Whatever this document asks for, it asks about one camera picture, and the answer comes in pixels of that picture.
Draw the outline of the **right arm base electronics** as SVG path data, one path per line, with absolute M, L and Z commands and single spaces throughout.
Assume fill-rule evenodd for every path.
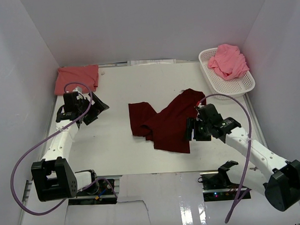
M 205 202 L 234 200 L 239 184 L 232 183 L 227 172 L 235 166 L 238 166 L 238 162 L 227 161 L 217 171 L 200 173 L 198 182 L 202 184 Z

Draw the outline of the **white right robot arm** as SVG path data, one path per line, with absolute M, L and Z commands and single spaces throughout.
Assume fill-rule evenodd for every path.
M 224 188 L 230 188 L 242 181 L 243 186 L 254 190 L 268 200 L 278 211 L 286 211 L 300 201 L 300 162 L 280 157 L 251 139 L 241 124 L 231 117 L 222 118 L 215 106 L 208 104 L 196 108 L 196 117 L 187 119 L 187 140 L 221 140 L 249 160 L 256 170 L 237 168 L 237 162 L 227 161 L 218 169 L 218 181 Z

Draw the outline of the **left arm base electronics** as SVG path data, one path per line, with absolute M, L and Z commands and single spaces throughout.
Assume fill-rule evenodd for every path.
M 75 199 L 73 199 L 74 205 L 112 205 L 116 204 L 117 197 L 114 195 L 115 190 L 115 180 L 113 178 L 108 179 L 112 188 L 105 180 L 98 181 L 96 188 L 98 190 L 92 192 L 82 191 L 79 193 Z

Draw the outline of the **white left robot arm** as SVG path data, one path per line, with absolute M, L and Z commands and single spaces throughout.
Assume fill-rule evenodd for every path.
M 82 123 L 89 125 L 109 108 L 95 94 L 85 98 L 80 92 L 64 93 L 57 111 L 56 130 L 51 144 L 39 162 L 31 166 L 33 182 L 41 202 L 74 198 L 79 191 L 94 194 L 99 189 L 94 170 L 74 172 L 69 154 Z

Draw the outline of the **dark red t-shirt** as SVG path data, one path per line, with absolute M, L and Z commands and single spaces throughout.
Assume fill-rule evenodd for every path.
M 197 116 L 195 106 L 204 97 L 203 92 L 189 88 L 175 97 L 161 112 L 156 112 L 147 102 L 129 104 L 132 135 L 152 141 L 155 149 L 189 154 L 187 119 Z

